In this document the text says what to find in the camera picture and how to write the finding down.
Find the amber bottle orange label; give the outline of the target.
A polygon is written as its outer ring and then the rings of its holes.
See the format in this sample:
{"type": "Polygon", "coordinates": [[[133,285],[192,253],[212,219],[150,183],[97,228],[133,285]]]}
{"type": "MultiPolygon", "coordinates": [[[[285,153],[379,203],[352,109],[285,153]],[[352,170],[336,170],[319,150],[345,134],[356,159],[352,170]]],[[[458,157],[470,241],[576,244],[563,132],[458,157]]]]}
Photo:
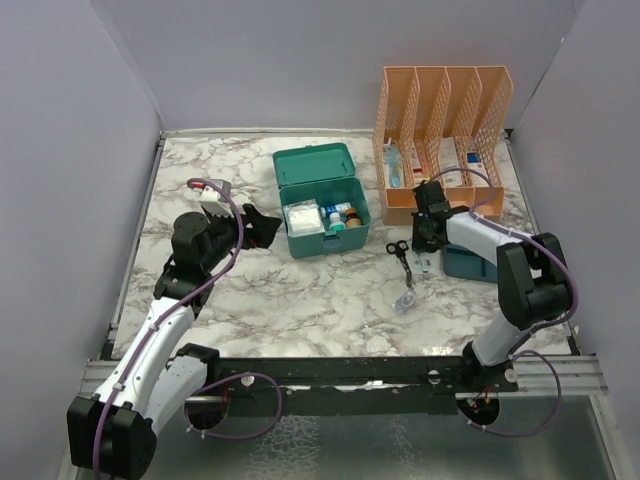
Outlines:
{"type": "Polygon", "coordinates": [[[355,208],[349,208],[346,210],[344,223],[347,229],[357,228],[362,225],[362,220],[357,214],[355,208]]]}

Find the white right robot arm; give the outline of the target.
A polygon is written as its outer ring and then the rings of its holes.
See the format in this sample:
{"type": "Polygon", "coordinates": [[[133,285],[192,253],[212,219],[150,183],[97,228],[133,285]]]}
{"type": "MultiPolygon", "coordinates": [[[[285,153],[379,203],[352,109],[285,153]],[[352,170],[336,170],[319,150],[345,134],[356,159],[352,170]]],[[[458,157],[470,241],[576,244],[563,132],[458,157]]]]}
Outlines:
{"type": "Polygon", "coordinates": [[[498,305],[489,327],[463,350],[461,383],[481,391],[496,376],[494,367],[537,331],[570,318],[579,296],[558,238],[529,235],[501,226],[465,206],[453,207],[436,180],[413,189],[412,249],[433,253],[462,247],[496,268],[498,305]]]}

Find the white bottle blue label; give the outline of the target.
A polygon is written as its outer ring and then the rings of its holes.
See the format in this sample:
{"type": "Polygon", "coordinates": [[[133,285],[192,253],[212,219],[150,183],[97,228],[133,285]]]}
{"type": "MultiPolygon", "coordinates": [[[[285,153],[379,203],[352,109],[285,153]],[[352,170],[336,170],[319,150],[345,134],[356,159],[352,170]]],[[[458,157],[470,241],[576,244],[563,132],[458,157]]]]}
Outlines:
{"type": "Polygon", "coordinates": [[[342,202],[338,204],[327,205],[319,208],[319,212],[323,218],[328,218],[332,213],[345,215],[352,208],[350,202],[342,202]]]}

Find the white bottle green label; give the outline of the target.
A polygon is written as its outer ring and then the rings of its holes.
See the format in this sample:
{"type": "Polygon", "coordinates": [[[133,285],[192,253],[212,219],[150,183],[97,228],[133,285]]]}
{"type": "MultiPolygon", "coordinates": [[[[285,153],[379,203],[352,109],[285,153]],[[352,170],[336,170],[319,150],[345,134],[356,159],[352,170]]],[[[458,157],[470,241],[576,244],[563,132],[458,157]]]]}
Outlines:
{"type": "Polygon", "coordinates": [[[337,232],[344,230],[345,228],[346,224],[342,220],[341,214],[339,212],[331,212],[329,214],[329,230],[332,232],[337,232]]]}

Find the white gauze pad packet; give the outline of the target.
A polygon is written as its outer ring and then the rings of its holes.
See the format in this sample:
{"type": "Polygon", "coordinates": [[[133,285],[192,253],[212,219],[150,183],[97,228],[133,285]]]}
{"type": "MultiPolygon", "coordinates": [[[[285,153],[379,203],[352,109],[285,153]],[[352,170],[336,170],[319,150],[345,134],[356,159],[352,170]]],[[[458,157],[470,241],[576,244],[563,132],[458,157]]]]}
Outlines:
{"type": "Polygon", "coordinates": [[[305,200],[283,207],[287,231],[291,237],[321,233],[324,224],[315,200],[305,200]]]}

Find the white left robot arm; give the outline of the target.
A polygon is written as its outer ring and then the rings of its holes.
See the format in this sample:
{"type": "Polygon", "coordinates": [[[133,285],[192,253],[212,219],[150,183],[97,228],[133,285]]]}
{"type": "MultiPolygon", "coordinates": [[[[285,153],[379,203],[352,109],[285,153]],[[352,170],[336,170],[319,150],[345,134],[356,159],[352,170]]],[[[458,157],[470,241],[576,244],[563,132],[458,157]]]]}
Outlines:
{"type": "Polygon", "coordinates": [[[220,385],[217,351],[193,347],[172,354],[220,277],[215,267],[229,271],[241,250],[268,248],[281,223],[252,204],[230,215],[202,209],[174,221],[172,253],[141,329],[108,378],[67,410],[73,465],[96,476],[144,475],[161,430],[189,394],[210,394],[220,385]]]}

